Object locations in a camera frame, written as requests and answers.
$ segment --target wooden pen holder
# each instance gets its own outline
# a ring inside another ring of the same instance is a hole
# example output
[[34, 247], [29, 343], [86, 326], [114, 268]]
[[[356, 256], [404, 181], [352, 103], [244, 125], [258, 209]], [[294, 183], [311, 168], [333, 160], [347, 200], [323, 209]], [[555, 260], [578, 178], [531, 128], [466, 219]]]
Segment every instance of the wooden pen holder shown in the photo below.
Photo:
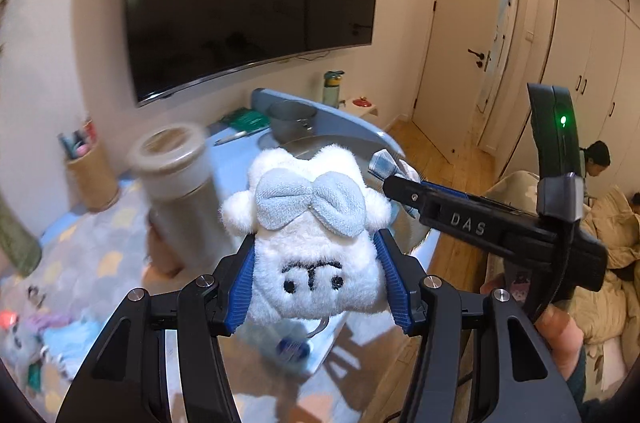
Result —
[[82, 158], [67, 161], [66, 168], [74, 177], [82, 202], [90, 212], [102, 212], [118, 200], [118, 180], [100, 143]]

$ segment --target metal bolt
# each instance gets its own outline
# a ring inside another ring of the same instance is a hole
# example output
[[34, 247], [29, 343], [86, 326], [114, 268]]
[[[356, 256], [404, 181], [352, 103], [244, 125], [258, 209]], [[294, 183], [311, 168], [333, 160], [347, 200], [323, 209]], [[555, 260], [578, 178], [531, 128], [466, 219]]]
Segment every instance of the metal bolt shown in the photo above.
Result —
[[143, 290], [142, 288], [132, 289], [127, 294], [127, 298], [132, 302], [138, 302], [139, 300], [142, 300], [144, 297], [145, 297], [145, 290]]
[[506, 289], [497, 289], [494, 291], [494, 297], [499, 302], [507, 302], [511, 298]]
[[431, 289], [438, 289], [440, 286], [442, 286], [440, 277], [436, 277], [435, 275], [427, 275], [422, 282], [425, 286], [427, 286], [427, 288]]
[[200, 288], [208, 288], [209, 286], [212, 286], [215, 281], [216, 279], [213, 278], [213, 275], [200, 275], [196, 279], [196, 284]]

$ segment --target white stuffed animal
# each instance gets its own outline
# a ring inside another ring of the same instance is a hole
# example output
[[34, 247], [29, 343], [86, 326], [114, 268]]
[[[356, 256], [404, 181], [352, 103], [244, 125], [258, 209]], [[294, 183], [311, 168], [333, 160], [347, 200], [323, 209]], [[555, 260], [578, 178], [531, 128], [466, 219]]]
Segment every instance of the white stuffed animal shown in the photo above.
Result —
[[391, 206], [365, 186], [347, 149], [327, 146], [311, 160], [281, 148], [262, 152], [249, 169], [249, 190], [229, 197], [221, 214], [229, 233], [255, 234], [248, 320], [385, 309], [370, 233], [388, 226]]

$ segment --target embroidered eye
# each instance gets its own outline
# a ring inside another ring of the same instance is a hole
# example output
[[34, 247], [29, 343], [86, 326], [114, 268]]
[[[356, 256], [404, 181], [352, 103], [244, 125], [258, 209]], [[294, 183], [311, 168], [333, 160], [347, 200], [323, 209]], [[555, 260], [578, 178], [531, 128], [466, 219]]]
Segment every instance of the embroidered eye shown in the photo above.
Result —
[[341, 276], [339, 275], [335, 275], [332, 279], [331, 279], [331, 287], [333, 289], [335, 289], [336, 291], [338, 289], [340, 289], [342, 286], [344, 285], [344, 281], [342, 279]]
[[284, 281], [284, 291], [290, 294], [294, 294], [296, 292], [296, 283], [292, 280]]

